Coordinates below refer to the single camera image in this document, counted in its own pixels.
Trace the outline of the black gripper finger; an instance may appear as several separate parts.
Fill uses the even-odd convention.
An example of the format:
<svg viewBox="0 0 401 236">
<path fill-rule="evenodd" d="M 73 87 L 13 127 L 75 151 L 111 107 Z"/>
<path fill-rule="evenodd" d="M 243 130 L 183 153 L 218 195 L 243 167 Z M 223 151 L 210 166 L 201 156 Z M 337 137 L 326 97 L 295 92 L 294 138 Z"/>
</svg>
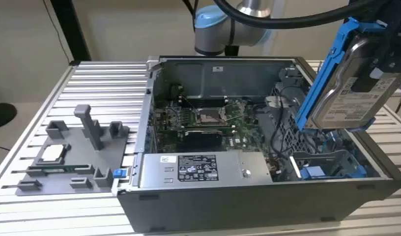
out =
<svg viewBox="0 0 401 236">
<path fill-rule="evenodd" d="M 357 71 L 354 72 L 354 77 L 357 80 L 353 83 L 353 92 L 370 92 L 378 79 L 370 77 L 370 73 L 377 67 L 381 56 L 379 56 L 379 37 L 369 36 L 362 39 L 362 46 L 359 47 L 359 64 L 357 66 Z"/>
</svg>

